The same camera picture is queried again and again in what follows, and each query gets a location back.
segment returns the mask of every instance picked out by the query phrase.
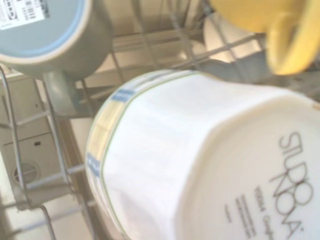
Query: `rack wire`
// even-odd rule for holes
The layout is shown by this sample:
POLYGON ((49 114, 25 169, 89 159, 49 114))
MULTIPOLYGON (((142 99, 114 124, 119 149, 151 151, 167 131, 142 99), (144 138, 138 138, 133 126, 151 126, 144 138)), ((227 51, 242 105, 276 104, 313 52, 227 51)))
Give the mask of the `rack wire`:
MULTIPOLYGON (((148 30, 146 27, 146 19, 144 17, 144 13, 142 11, 142 4, 144 1, 141 0, 130 0, 127 5, 123 6, 124 8, 132 8, 134 13, 135 20, 138 26, 138 33, 127 34, 121 36, 114 37, 113 51, 111 52, 111 56, 114 62, 115 70, 118 74, 119 79, 122 83, 124 83, 127 79, 125 78, 124 69, 121 67, 117 59, 118 52, 134 50, 134 49, 145 49, 148 52, 149 60, 152 63, 152 67, 154 70, 169 68, 169 69, 188 69, 194 68, 199 71, 203 71, 203 62, 206 62, 210 56, 214 56, 215 54, 228 51, 229 55, 232 57, 231 65, 234 67, 237 75, 239 76, 239 81, 243 83, 248 83, 248 79, 250 79, 246 75, 246 67, 242 65, 242 62, 238 59, 237 54, 234 51, 234 47, 246 44, 250 41, 256 41, 260 46, 260 51, 264 50, 263 45, 261 44, 261 35, 253 34, 252 36, 246 37, 239 41, 233 42, 232 44, 228 43, 226 36, 221 31, 219 24, 212 17, 213 9, 208 4, 206 0, 185 0, 186 2, 186 10, 185 15, 183 17, 183 21, 181 21, 180 15, 177 14, 177 11, 181 8, 182 0, 162 0, 162 4, 166 5, 167 12, 169 15, 169 19, 171 22, 171 26, 167 29, 164 29, 162 26, 159 27, 159 30, 153 29, 152 31, 148 30), (197 14, 192 19, 192 24, 186 25, 187 21, 187 13, 190 10, 191 5, 194 5, 197 2, 197 14), (204 53, 197 54, 193 51, 191 40, 197 39, 202 40, 202 27, 204 23, 204 19, 206 17, 210 18, 210 21, 216 28, 218 32, 218 36, 220 41, 223 42, 223 46, 217 49, 213 49, 210 51, 206 51, 204 53), (154 47, 158 44, 169 43, 173 41, 180 41, 180 44, 183 46, 184 51, 186 53, 186 59, 181 60, 180 62, 175 62, 174 64, 167 65, 161 63, 159 58, 154 52, 154 47)), ((59 219, 65 218, 69 215, 75 213, 83 213, 83 216, 86 219, 86 223, 91 232, 91 236, 93 240, 108 240, 112 239, 108 231, 105 230, 103 223, 99 216, 97 215, 96 202, 92 195, 90 194, 90 190, 88 187, 79 187, 83 186, 84 178, 79 178, 79 174, 84 175, 85 165, 84 163, 75 164, 73 166, 67 165, 66 156, 64 154, 64 143, 61 139, 61 134, 59 131, 59 121, 56 116, 53 106, 51 104, 50 98, 48 97, 47 90, 45 91, 47 106, 46 109, 36 114, 32 117, 23 120, 16 120, 15 111, 13 108, 12 101, 12 92, 10 90, 10 85, 8 83, 6 74, 4 70, 0 67, 0 76, 1 81, 5 90, 5 97, 7 103, 7 109, 9 113, 9 124, 8 125, 0 125, 1 128, 10 128, 12 132, 12 139, 14 145, 14 152, 16 158, 16 166, 17 173, 19 179, 20 188, 23 191, 25 196, 24 202, 12 202, 10 204, 1 205, 0 206, 0 215, 3 214, 9 208, 16 208, 18 205, 27 205, 30 210, 40 210, 43 214, 43 220, 33 223, 28 223, 24 227, 15 229, 14 231, 7 232, 5 229, 2 229, 3 225, 0 224, 0 239, 7 240, 12 239, 18 234, 23 234, 26 231, 30 231, 41 226, 46 226, 50 239, 56 240, 57 236, 55 230, 53 228, 53 221, 58 221, 59 219), (56 146, 56 151, 58 154, 58 161, 60 165, 60 172, 52 175, 50 177, 44 178, 40 181, 26 183, 25 176, 22 169, 22 156, 18 141, 17 128, 18 126, 25 125, 32 121, 35 121, 40 118, 48 118, 50 123, 50 129, 53 135, 54 143, 56 146), (28 197, 28 193, 30 190, 40 188, 47 183, 50 183, 57 179, 63 179, 63 182, 66 186, 68 186, 72 195, 76 197, 78 200, 78 205, 71 207, 65 211, 58 212, 54 215, 49 214, 47 208, 44 204, 34 205, 30 198, 28 197)), ((85 99, 88 103, 88 108, 90 109, 90 116, 94 117, 96 113, 96 109, 93 108, 91 102, 92 97, 89 95, 88 87, 86 86, 86 82, 82 81, 82 89, 84 92, 85 99)))

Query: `wire rack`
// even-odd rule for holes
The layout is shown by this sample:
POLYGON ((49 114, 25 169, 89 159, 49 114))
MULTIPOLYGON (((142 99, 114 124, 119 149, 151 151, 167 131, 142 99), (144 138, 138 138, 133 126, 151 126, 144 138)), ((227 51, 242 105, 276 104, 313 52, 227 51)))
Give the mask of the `wire rack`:
MULTIPOLYGON (((214 56, 221 52, 228 52, 229 56, 232 58, 230 66, 235 71, 238 82, 243 83, 260 83, 260 84, 272 84, 279 85, 279 81, 282 81, 282 87, 289 87, 298 91, 309 91, 312 89, 311 95, 312 97, 317 96, 318 87, 314 85, 312 87, 308 87, 310 84, 308 83, 308 77, 305 76, 291 76, 290 78, 278 79, 280 77, 273 77, 272 80, 261 81, 259 77, 255 79, 250 79, 248 77, 248 71, 246 70, 245 64, 242 63, 241 59, 237 57, 237 54, 234 51, 234 48, 237 46, 241 46, 250 41, 255 41, 257 45, 260 47, 259 51, 264 51, 264 45, 262 44, 263 36, 258 34, 252 34, 246 38, 238 40, 233 43, 229 43, 226 36, 219 26, 219 23, 215 21, 212 17, 212 13, 214 10, 208 4, 206 0, 163 0, 161 2, 161 6, 166 12, 166 17, 163 17, 163 14, 157 16, 159 25, 158 27, 150 27, 147 26, 147 20, 144 12, 142 11, 142 6, 145 1, 142 0, 131 0, 123 3, 123 8, 130 8, 133 12, 137 30, 134 33, 123 34, 120 31, 120 35, 114 37, 113 43, 113 52, 111 53, 111 57, 114 63, 115 68, 113 69, 116 72, 117 77, 120 79, 121 83, 124 83, 128 80, 126 77, 125 69, 121 66, 121 63, 117 59, 117 53, 136 50, 136 49, 144 49, 146 50, 149 62, 151 63, 150 70, 158 70, 158 69, 196 69, 199 71, 205 71, 204 64, 209 60, 210 56, 214 56), (194 16, 192 19, 188 17, 188 13, 190 12, 191 7, 196 9, 194 16), (201 53, 197 53, 193 51, 192 40, 203 41, 203 25, 204 19, 206 17, 210 18, 211 23, 216 28, 219 37, 219 40, 223 43, 223 46, 201 53), (176 61, 174 63, 163 63, 161 59, 157 56, 154 49, 157 45, 163 43, 170 43, 178 41, 179 44, 183 47, 185 52, 185 58, 180 61, 176 61)), ((318 71, 317 63, 315 63, 310 68, 310 74, 318 71)), ((6 73, 12 74, 13 72, 10 70, 6 70, 6 73)), ((99 215, 99 210, 97 210, 96 202, 91 195, 90 189, 88 187, 88 183, 86 182, 85 176, 85 165, 82 162, 76 162, 72 166, 68 163, 66 159, 66 155, 64 153, 65 142, 61 137, 61 128, 63 126, 60 125, 59 118, 55 115, 53 106, 51 104, 50 99, 48 98, 48 92, 45 89, 45 96, 47 99, 47 105, 43 112, 36 114, 28 119, 23 119, 17 121, 14 114, 13 108, 13 100, 12 100, 12 92, 10 91, 10 85, 8 83, 5 71, 0 68, 0 75, 2 84, 5 90, 5 98, 7 103, 8 115, 9 115, 9 124, 8 125, 0 125, 1 128, 10 128, 12 132, 14 153, 16 158, 16 166, 17 166, 17 174, 19 179, 19 185, 22 189, 25 201, 24 202, 12 202, 10 204, 5 204, 0 206, 0 215, 4 215, 4 212, 8 209, 17 208, 19 205, 27 205, 29 210, 38 210, 43 214, 43 219, 37 222, 26 222, 25 226, 20 227, 18 229, 8 231, 10 229, 6 226, 5 217, 1 217, 0 219, 0 239, 15 239, 17 235, 21 235, 26 233, 27 231, 32 231, 36 228, 46 226, 48 232, 48 238, 42 238, 39 236, 39 239, 51 239, 56 240, 57 234, 53 227, 53 222, 58 221, 63 218, 67 218, 70 215, 75 213, 82 213, 85 218, 85 222, 87 227, 91 233, 91 237, 94 240, 111 240, 112 237, 109 234, 108 230, 106 230, 103 221, 101 220, 101 216, 99 215), (22 169, 22 154, 20 151, 19 141, 18 141, 18 127, 24 124, 30 123, 40 118, 48 118, 50 123, 50 129, 53 135, 54 143, 56 146, 58 161, 60 165, 60 173, 52 175, 50 177, 44 178, 40 181, 26 183, 25 176, 22 169), (49 183, 56 179, 63 179, 64 184, 69 188, 70 193, 76 198, 77 205, 70 207, 68 209, 64 209, 60 212, 50 214, 45 204, 34 205, 29 197, 28 193, 32 189, 40 188, 45 183, 49 183)), ((87 102, 90 103, 93 101, 90 94, 88 94, 88 88, 86 83, 83 81, 83 91, 87 102)), ((97 112, 93 107, 91 108, 91 117, 95 115, 97 112)))

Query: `dishwasher rack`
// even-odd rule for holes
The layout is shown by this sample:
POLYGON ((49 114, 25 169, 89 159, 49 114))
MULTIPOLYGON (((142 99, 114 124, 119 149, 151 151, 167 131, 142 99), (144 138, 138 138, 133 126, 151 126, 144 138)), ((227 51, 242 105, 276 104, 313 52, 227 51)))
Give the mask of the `dishwasher rack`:
MULTIPOLYGON (((189 69, 193 68, 199 71, 203 71, 203 62, 206 62, 209 56, 228 51, 229 55, 233 58, 232 59, 232 66, 234 70, 237 72, 239 76, 239 82, 248 83, 246 81, 246 68, 242 65, 241 61, 237 58, 237 55, 234 51, 234 47, 243 45, 248 43, 249 41, 256 41, 258 45, 261 47, 260 51, 264 51, 264 47, 261 44, 261 35, 254 34, 250 37, 241 39, 237 42, 229 44, 226 36, 223 34, 221 29, 219 28, 218 23, 211 17, 211 22, 215 26, 216 30, 219 33, 220 40, 223 42, 223 46, 217 49, 213 49, 210 51, 206 51, 204 53, 197 54, 193 52, 193 48, 191 45, 191 40, 197 39, 202 41, 202 28, 204 24, 204 19, 207 16, 211 16, 214 12, 212 7, 208 4, 206 0, 188 0, 187 1, 187 8, 183 19, 180 15, 176 14, 177 9, 179 9, 179 4, 181 4, 181 0, 162 0, 163 4, 165 3, 167 6, 167 12, 169 19, 171 21, 171 27, 168 29, 159 29, 157 31, 148 31, 146 28, 146 21, 144 17, 144 13, 141 11, 141 1, 140 0, 131 0, 128 8, 132 8, 134 12, 134 17, 137 23, 137 27, 139 29, 139 33, 128 34, 128 35, 121 35, 114 37, 113 43, 113 52, 111 53, 112 59, 114 61, 114 65, 116 67, 116 72, 118 77, 121 79, 122 82, 125 82, 126 79, 124 77, 124 70, 120 67, 120 64, 117 60, 116 53, 125 51, 125 50, 132 50, 132 49, 141 49, 144 48, 147 50, 150 62, 152 62, 152 66, 154 70, 159 70, 162 68, 170 68, 170 69, 189 69), (197 6, 197 12, 192 19, 187 17, 188 10, 190 9, 191 5, 197 6), (180 62, 176 62, 171 65, 162 65, 157 56, 153 51, 153 47, 165 42, 172 42, 172 41, 180 41, 183 45, 186 59, 181 60, 180 62)), ((315 64, 310 69, 310 74, 314 74, 318 71, 318 65, 315 64)), ((289 87, 297 91, 304 91, 305 94, 308 94, 308 91, 312 89, 312 93, 310 93, 311 97, 317 97, 319 89, 316 89, 310 86, 308 83, 308 79, 310 76, 303 75, 301 77, 291 76, 290 79, 283 81, 283 87, 289 87), (292 85, 292 82, 299 82, 296 85, 292 85)), ((47 99, 46 109, 45 111, 34 115, 28 119, 16 121, 14 108, 13 108, 13 101, 12 101, 12 93, 10 91, 9 82, 7 80, 6 74, 4 70, 0 67, 0 75, 2 84, 5 90, 5 99, 7 104, 7 110, 9 115, 9 125, 1 124, 0 128, 10 128, 12 131, 12 139, 14 145, 14 153, 16 158, 16 166, 17 166, 17 175, 19 179, 19 184, 22 191, 25 194, 25 202, 12 202, 6 205, 0 205, 0 216, 9 208, 16 208, 19 205, 27 205, 28 209, 39 209, 43 213, 43 221, 26 224, 25 227, 8 232, 8 226, 1 222, 0 218, 0 239, 12 239, 18 234, 23 234, 25 231, 30 231, 36 229, 41 226, 46 226, 49 232, 49 236, 51 240, 56 240, 56 233, 53 228, 53 221, 57 221, 62 218, 66 218, 69 215, 74 213, 82 212, 83 216, 85 217, 85 221, 88 225, 88 228, 91 232, 92 239, 94 240, 111 240, 112 237, 108 233, 108 231, 104 228, 104 225, 101 221, 101 216, 99 215, 99 211, 96 209, 96 202, 90 193, 90 189, 88 187, 88 183, 86 182, 85 176, 85 165, 81 162, 74 163, 72 166, 67 164, 66 156, 64 154, 64 145, 68 144, 66 141, 63 141, 61 138, 61 131, 68 131, 68 126, 61 126, 59 123, 59 118, 55 115, 53 106, 51 104, 50 98, 48 97, 48 92, 45 89, 45 95, 47 99), (19 141, 18 141, 18 133, 17 128, 18 126, 22 126, 26 123, 32 122, 39 118, 48 118, 50 123, 50 129, 53 135, 54 143, 56 146, 56 151, 58 155, 58 161, 60 165, 60 173, 52 175, 48 178, 42 179, 38 182, 33 182, 32 184, 27 184, 25 181, 25 176, 22 169, 22 155, 20 151, 19 141), (29 201, 28 198, 28 191, 31 189, 36 189, 41 187, 45 183, 49 183, 56 179, 63 179, 64 184, 68 186, 70 192, 74 197, 77 199, 78 205, 76 207, 69 208, 63 212, 60 212, 55 215, 49 214, 45 205, 33 205, 32 202, 29 201)), ((272 85, 279 85, 279 81, 282 81, 283 77, 274 77, 270 81, 265 82, 258 82, 259 84, 272 84, 272 85)), ((89 95, 88 88, 86 86, 85 81, 82 82, 83 85, 83 93, 87 102, 91 102, 91 96, 89 95)), ((91 117, 93 117, 96 113, 96 109, 91 109, 91 117)))

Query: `white ceramic cup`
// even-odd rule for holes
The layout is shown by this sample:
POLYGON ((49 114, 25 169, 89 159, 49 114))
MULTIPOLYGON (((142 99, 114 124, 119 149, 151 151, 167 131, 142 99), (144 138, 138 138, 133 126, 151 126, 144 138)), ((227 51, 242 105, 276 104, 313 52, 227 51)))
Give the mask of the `white ceramic cup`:
POLYGON ((286 89, 147 73, 97 114, 88 180, 126 239, 317 240, 319 110, 286 89))

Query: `gray mug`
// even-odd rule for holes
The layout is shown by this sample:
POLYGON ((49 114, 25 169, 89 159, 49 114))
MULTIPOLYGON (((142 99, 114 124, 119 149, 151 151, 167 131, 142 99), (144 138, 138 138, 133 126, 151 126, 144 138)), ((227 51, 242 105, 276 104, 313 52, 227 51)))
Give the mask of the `gray mug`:
POLYGON ((0 62, 44 80, 55 111, 85 112, 75 82, 112 50, 104 0, 0 1, 0 62))

